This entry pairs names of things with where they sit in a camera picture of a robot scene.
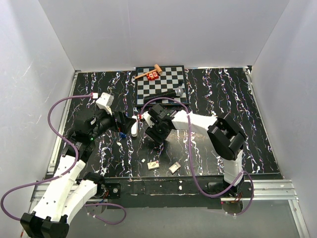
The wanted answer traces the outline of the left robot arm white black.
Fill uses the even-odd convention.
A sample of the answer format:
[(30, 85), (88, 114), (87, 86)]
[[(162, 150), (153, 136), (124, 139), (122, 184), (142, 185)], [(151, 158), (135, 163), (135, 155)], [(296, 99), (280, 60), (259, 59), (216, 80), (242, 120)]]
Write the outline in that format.
[(88, 119), (79, 119), (69, 133), (70, 144), (62, 151), (58, 168), (43, 197), (29, 213), (24, 213), (20, 223), (31, 238), (64, 238), (76, 214), (91, 198), (101, 198), (105, 185), (101, 176), (89, 175), (72, 191), (78, 175), (85, 168), (95, 149), (95, 139), (112, 130), (127, 134), (136, 117), (123, 111), (109, 113), (97, 110)]

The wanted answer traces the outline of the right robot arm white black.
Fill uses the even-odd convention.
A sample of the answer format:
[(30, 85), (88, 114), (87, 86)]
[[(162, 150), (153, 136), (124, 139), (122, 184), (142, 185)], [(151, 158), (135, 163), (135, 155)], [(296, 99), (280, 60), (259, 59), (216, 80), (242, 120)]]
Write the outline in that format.
[(210, 140), (212, 149), (222, 159), (223, 191), (206, 193), (198, 183), (193, 159), (190, 158), (193, 182), (201, 194), (216, 198), (224, 194), (235, 197), (241, 193), (244, 181), (242, 155), (247, 137), (229, 114), (203, 116), (187, 109), (165, 108), (155, 104), (147, 112), (142, 112), (141, 118), (148, 125), (146, 134), (157, 144), (162, 144), (172, 130), (186, 130), (188, 136), (198, 134)]

